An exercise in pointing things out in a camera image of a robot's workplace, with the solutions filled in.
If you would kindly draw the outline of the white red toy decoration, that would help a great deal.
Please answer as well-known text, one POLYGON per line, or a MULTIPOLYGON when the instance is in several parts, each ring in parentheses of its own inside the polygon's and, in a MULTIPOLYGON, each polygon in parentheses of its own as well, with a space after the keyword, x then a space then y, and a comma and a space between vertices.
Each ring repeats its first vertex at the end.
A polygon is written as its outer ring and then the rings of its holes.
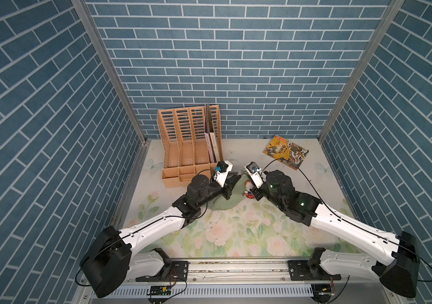
POLYGON ((255 196, 252 192, 252 188, 253 188, 253 183, 250 180, 247 180, 245 182, 245 191, 244 191, 243 195, 245 197, 251 199, 251 200, 255 198, 255 196))

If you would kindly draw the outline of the green fabric bag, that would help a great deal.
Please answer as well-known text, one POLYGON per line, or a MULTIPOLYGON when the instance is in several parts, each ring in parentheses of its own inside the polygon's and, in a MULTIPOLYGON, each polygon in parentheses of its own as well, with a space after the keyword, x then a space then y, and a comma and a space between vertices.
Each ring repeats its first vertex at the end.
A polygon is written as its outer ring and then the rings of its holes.
POLYGON ((231 197, 226 200, 224 197, 217 198, 214 202, 210 203, 209 209, 212 211, 230 210, 237 206, 246 198, 246 187, 244 184, 237 184, 232 190, 231 197))

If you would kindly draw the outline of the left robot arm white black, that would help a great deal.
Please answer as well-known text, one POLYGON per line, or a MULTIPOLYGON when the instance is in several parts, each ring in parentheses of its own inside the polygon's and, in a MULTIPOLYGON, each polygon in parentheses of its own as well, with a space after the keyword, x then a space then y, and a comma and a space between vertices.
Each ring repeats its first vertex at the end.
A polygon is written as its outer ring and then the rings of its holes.
POLYGON ((141 250, 167 234, 192 224, 203 216, 201 207, 222 196, 229 200, 241 175, 229 173, 225 181, 196 175, 185 194, 171 207, 140 224, 117 230, 113 226, 103 229, 80 260, 80 271, 99 298, 110 295, 122 285, 128 274, 136 277, 167 278, 170 258, 161 249, 141 254, 141 250))

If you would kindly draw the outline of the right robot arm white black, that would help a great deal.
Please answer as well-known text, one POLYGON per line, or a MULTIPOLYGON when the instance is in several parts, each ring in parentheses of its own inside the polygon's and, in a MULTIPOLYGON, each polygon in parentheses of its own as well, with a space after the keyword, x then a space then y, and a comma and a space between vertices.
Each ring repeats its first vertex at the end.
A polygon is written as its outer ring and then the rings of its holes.
POLYGON ((347 274, 368 278, 397 295, 416 297, 419 267, 425 259, 419 255, 419 242, 413 234, 403 231, 396 235, 344 215, 319 196, 295 190, 291 178, 279 170, 267 172, 251 162, 245 171, 257 200, 266 198, 289 219, 333 234, 364 251, 363 255, 339 254, 316 248, 308 261, 312 276, 347 274))

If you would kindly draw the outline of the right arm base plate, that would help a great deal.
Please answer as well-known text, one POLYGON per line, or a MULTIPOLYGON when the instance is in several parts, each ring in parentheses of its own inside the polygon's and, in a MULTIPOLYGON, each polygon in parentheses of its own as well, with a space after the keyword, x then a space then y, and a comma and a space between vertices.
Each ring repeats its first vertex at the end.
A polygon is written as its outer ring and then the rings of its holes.
POLYGON ((315 248, 308 260, 288 261, 289 275, 292 281, 331 281, 341 280, 341 276, 331 275, 321 267, 321 257, 325 248, 315 248))

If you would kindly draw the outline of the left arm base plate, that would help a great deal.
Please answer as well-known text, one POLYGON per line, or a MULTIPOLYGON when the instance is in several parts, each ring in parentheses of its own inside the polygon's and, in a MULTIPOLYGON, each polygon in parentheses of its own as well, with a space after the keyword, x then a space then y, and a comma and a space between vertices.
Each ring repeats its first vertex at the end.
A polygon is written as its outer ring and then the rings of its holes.
POLYGON ((189 262, 173 260, 161 248, 137 255, 136 258, 134 278, 137 282, 169 282, 187 279, 189 262))

